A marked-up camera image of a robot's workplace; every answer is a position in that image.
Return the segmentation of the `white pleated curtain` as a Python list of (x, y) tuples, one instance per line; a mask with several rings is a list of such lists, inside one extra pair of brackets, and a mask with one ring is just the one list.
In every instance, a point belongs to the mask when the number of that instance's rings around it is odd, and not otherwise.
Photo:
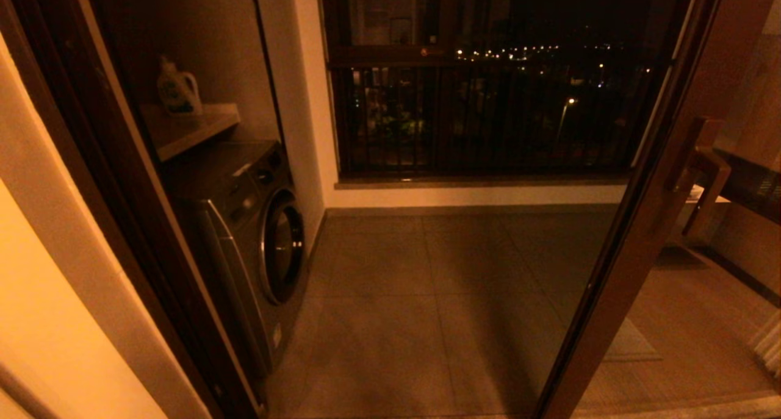
[(754, 333), (750, 347), (775, 379), (781, 379), (781, 310), (775, 311)]

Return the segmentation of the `grey front-load washing machine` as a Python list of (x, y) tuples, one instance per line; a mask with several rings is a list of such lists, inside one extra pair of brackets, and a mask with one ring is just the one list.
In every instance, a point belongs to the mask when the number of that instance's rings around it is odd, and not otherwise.
[(309, 280), (304, 216), (279, 141), (204, 144), (165, 162), (165, 188), (264, 376), (281, 364)]

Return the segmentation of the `white detergent bottle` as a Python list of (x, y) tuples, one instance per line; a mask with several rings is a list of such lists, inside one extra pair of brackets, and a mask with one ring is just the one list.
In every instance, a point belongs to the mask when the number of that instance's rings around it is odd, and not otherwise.
[(203, 115), (197, 80), (192, 73), (179, 71), (175, 63), (161, 55), (156, 87), (165, 112), (170, 116)]

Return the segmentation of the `wooden door handle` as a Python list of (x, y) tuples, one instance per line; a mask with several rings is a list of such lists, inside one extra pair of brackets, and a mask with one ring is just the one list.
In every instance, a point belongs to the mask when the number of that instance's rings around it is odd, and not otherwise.
[(686, 193), (691, 193), (698, 179), (703, 178), (705, 185), (683, 227), (682, 235), (685, 237), (695, 237), (705, 227), (732, 172), (730, 164), (713, 147), (723, 124), (723, 120), (705, 116), (697, 117), (694, 121), (697, 135), (678, 186), (684, 188)]

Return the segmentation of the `brown framed glass sliding door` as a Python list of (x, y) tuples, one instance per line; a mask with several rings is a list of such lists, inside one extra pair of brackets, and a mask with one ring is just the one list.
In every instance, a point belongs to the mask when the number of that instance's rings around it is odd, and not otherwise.
[(570, 419), (689, 193), (678, 186), (697, 117), (726, 120), (775, 0), (683, 0), (680, 30), (617, 214), (531, 419)]

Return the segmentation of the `light wall shelf board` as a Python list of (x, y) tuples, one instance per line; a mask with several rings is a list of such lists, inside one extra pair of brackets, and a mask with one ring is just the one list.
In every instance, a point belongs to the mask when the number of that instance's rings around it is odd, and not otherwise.
[(140, 105), (140, 113), (162, 162), (240, 123), (235, 103), (206, 104), (200, 116), (171, 116), (152, 104)]

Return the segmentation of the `window with black railing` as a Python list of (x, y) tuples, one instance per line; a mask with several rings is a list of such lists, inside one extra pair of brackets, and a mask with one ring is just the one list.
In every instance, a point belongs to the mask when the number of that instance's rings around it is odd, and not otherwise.
[(320, 0), (341, 179), (630, 171), (691, 0)]

